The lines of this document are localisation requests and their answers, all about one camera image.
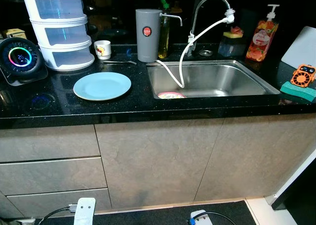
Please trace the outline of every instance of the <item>wall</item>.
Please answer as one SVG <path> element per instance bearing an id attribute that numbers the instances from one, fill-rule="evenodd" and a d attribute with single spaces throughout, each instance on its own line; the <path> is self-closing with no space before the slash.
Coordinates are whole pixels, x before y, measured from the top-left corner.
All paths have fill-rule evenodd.
<path id="1" fill-rule="evenodd" d="M 180 28 L 174 21 L 170 30 L 171 43 L 186 43 L 189 34 L 194 6 L 199 0 L 167 0 L 171 7 L 179 2 L 184 26 Z M 113 44 L 136 43 L 135 35 L 135 9 L 137 8 L 160 8 L 159 0 L 83 0 L 85 5 L 93 5 L 96 10 L 87 12 L 90 22 L 99 27 L 99 32 L 93 35 L 94 39 L 109 39 Z M 280 7 L 276 10 L 276 19 L 280 21 L 279 30 L 275 36 L 271 51 L 285 52 L 294 41 L 301 29 L 306 26 L 316 27 L 316 15 L 314 14 L 314 0 L 229 0 L 232 8 L 236 10 L 236 21 L 231 26 L 239 25 L 245 31 L 245 35 L 251 37 L 259 18 L 265 18 L 270 11 L 267 4 L 277 3 Z M 21 28 L 27 31 L 30 40 L 36 42 L 31 25 L 27 19 L 26 9 L 23 3 L 12 0 L 0 0 L 1 10 L 8 5 L 14 5 L 18 10 L 4 12 L 0 30 L 7 28 Z M 225 12 L 225 6 L 220 1 L 211 0 L 201 8 L 197 19 L 196 33 L 201 32 L 213 22 L 221 19 Z M 106 33 L 109 28 L 124 29 L 128 34 L 111 37 Z M 201 38 L 200 42 L 218 43 L 224 30 L 230 26 L 221 25 L 215 27 Z"/>

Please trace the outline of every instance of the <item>red label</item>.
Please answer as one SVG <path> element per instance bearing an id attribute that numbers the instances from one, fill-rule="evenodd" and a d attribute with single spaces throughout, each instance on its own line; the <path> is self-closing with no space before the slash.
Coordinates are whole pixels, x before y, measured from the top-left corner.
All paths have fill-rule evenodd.
<path id="1" fill-rule="evenodd" d="M 144 34 L 144 36 L 146 36 L 146 37 L 150 36 L 150 35 L 152 34 L 151 28 L 150 28 L 149 26 L 145 26 L 145 27 L 143 28 L 143 34 Z"/>

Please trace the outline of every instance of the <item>yellow sponge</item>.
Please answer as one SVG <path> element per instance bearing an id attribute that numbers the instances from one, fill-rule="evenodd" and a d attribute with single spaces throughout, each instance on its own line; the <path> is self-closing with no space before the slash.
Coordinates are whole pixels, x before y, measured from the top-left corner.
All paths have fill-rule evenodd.
<path id="1" fill-rule="evenodd" d="M 224 32 L 223 36 L 234 39 L 234 38 L 241 38 L 243 36 L 243 34 L 233 34 L 231 32 Z"/>

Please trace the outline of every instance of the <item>bottle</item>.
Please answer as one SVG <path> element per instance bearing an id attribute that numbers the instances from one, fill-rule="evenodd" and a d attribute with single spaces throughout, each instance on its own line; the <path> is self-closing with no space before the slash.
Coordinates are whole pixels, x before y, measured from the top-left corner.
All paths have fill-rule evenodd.
<path id="1" fill-rule="evenodd" d="M 160 0 L 163 5 L 163 14 L 168 14 L 169 4 L 166 0 Z M 158 47 L 158 57 L 164 59 L 168 55 L 168 45 L 169 45 L 169 29 L 170 29 L 170 18 L 167 16 L 161 17 L 160 23 L 160 38 Z"/>
<path id="2" fill-rule="evenodd" d="M 241 28 L 237 26 L 235 28 L 231 27 L 230 32 L 223 33 L 218 53 L 225 57 L 244 55 L 247 44 L 246 39 L 242 36 L 243 30 Z"/>
<path id="3" fill-rule="evenodd" d="M 276 16 L 275 8 L 279 5 L 269 4 L 268 6 L 273 7 L 272 11 L 268 13 L 267 20 L 259 21 L 246 54 L 246 58 L 257 62 L 265 59 L 273 36 L 278 28 L 278 23 L 273 21 L 273 18 Z"/>

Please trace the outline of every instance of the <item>green sponge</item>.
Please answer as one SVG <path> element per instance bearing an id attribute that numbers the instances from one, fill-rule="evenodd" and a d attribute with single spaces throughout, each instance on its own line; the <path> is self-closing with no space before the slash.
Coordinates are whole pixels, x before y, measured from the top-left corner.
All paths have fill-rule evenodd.
<path id="1" fill-rule="evenodd" d="M 299 96 L 310 102 L 312 102 L 316 97 L 316 90 L 311 88 L 301 88 L 291 84 L 290 82 L 284 83 L 281 87 L 281 91 L 290 95 Z"/>

